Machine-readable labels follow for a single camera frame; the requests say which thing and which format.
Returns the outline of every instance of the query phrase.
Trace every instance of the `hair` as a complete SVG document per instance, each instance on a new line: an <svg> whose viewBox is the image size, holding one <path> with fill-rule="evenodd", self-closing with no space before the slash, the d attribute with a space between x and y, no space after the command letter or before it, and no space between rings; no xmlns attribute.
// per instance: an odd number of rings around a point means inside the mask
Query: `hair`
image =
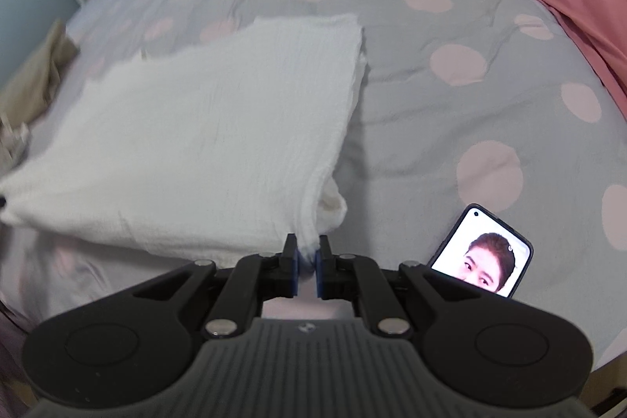
<svg viewBox="0 0 627 418"><path fill-rule="evenodd" d="M486 232L470 244L468 252L477 247L485 248L496 258L501 270L497 288L497 291L500 291L506 284L507 279L512 276L513 268L516 266L516 259L513 256L509 241L496 232Z"/></svg>

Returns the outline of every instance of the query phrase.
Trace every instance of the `folded white fabric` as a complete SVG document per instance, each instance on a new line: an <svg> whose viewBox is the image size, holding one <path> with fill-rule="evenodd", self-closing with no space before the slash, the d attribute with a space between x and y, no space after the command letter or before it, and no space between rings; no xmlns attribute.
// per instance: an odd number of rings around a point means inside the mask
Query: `folded white fabric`
<svg viewBox="0 0 627 418"><path fill-rule="evenodd" d="M331 174L365 60L354 15L258 18L115 65L52 144L0 181L0 220L232 265L295 232L311 260L346 214Z"/></svg>

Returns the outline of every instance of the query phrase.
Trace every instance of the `bedsheet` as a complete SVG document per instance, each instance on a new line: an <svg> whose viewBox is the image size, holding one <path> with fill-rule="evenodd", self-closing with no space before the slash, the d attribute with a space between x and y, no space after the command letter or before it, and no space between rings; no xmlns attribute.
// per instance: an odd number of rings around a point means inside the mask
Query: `bedsheet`
<svg viewBox="0 0 627 418"><path fill-rule="evenodd" d="M82 54L31 153L86 77L137 51L208 42L257 15L346 12L364 26L368 70L335 171L348 213L334 251L426 262L481 203L534 245L515 299L575 322L598 365L625 350L625 121L535 0L89 0L68 24ZM0 298L33 321L184 263L27 228L4 228L1 254Z"/></svg>

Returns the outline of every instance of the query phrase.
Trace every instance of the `smartphone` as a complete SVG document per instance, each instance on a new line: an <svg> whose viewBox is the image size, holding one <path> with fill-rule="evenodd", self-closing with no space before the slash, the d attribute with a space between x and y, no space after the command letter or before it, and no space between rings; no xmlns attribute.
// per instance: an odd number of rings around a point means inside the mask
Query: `smartphone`
<svg viewBox="0 0 627 418"><path fill-rule="evenodd" d="M429 266L459 280L509 297L529 267L531 243L478 204L457 220Z"/></svg>

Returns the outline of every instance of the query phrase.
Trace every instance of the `gray bedsheet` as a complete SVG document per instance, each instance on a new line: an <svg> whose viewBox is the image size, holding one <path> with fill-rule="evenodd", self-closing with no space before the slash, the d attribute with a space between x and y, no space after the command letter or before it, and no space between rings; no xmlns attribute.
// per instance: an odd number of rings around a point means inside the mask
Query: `gray bedsheet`
<svg viewBox="0 0 627 418"><path fill-rule="evenodd" d="M515 298L574 321L598 363L622 352L625 121L535 0L90 0L68 25L82 54L31 151L86 77L139 50L206 43L257 15L346 12L369 69L335 173L349 213L333 248L388 268L426 262L480 202L535 247ZM35 321L182 263L26 228L2 245L0 298Z"/></svg>

